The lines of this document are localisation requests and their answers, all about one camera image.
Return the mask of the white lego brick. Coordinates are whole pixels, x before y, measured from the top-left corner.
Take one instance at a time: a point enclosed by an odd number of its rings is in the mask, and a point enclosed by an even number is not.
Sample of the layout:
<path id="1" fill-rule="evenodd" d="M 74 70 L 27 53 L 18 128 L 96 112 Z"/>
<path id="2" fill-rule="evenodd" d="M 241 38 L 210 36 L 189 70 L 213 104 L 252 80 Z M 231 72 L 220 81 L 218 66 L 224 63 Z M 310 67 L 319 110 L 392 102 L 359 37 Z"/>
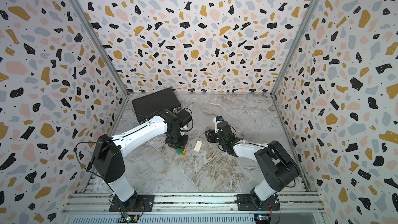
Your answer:
<path id="1" fill-rule="evenodd" d="M 194 147 L 195 152 L 200 152 L 201 147 L 202 147 L 203 142 L 202 141 L 197 141 Z"/>

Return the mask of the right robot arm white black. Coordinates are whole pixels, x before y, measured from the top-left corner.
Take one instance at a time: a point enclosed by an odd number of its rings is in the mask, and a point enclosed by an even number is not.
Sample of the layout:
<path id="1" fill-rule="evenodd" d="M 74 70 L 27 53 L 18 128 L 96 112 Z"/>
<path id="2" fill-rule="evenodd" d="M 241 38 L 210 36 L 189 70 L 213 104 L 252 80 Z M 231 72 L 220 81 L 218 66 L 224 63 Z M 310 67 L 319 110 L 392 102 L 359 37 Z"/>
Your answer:
<path id="1" fill-rule="evenodd" d="M 222 118 L 215 122 L 214 130 L 205 132 L 205 136 L 209 143 L 216 143 L 228 155 L 258 163 L 264 179 L 250 193 L 252 205 L 257 209 L 263 208 L 271 197 L 289 187 L 300 175 L 296 162 L 280 142 L 257 144 L 237 138 Z"/>

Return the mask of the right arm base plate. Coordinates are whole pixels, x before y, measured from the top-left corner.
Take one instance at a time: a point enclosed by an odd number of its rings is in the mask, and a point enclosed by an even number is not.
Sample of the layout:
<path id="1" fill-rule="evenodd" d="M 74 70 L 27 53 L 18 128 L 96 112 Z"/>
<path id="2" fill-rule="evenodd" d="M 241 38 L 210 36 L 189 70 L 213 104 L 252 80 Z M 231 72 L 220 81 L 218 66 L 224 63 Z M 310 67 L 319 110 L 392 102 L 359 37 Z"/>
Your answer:
<path id="1" fill-rule="evenodd" d="M 239 211 L 278 211 L 279 200 L 276 195 L 271 195 L 266 200 L 260 200 L 256 194 L 238 194 L 236 203 Z"/>

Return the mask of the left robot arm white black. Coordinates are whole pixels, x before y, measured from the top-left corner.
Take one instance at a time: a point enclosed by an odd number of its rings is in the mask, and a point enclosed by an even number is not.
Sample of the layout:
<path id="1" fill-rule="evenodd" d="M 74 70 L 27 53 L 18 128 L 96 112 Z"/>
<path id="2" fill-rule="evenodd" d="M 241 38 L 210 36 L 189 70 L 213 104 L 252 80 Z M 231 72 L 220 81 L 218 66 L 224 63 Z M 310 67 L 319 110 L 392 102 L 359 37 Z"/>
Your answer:
<path id="1" fill-rule="evenodd" d="M 124 158 L 147 141 L 166 135 L 165 143 L 174 149 L 184 150 L 188 142 L 187 132 L 193 125 L 190 110 L 178 113 L 160 110 L 147 122 L 121 134 L 98 138 L 91 163 L 99 176 L 115 193 L 116 202 L 131 209 L 137 204 L 136 190 L 127 180 Z"/>

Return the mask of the green lego brick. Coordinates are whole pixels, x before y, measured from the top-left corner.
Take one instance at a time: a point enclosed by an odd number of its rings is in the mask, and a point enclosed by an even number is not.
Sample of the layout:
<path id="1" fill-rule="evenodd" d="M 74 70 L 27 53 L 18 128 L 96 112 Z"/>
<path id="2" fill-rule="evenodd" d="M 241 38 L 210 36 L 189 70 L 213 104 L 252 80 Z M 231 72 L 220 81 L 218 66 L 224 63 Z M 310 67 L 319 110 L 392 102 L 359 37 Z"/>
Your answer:
<path id="1" fill-rule="evenodd" d="M 186 148 L 178 148 L 177 150 L 176 150 L 176 152 L 177 152 L 177 154 L 181 154 L 181 153 L 183 153 L 183 152 L 186 152 Z"/>

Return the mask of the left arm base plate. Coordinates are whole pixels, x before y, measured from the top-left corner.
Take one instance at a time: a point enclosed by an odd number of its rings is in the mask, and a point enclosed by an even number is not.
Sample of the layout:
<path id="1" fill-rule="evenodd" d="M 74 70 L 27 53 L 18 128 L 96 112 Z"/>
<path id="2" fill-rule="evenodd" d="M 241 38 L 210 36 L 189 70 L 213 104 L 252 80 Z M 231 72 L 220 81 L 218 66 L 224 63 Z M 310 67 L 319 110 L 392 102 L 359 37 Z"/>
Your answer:
<path id="1" fill-rule="evenodd" d="M 125 202 L 114 196 L 109 207 L 110 212 L 151 212 L 155 195 L 134 194 Z"/>

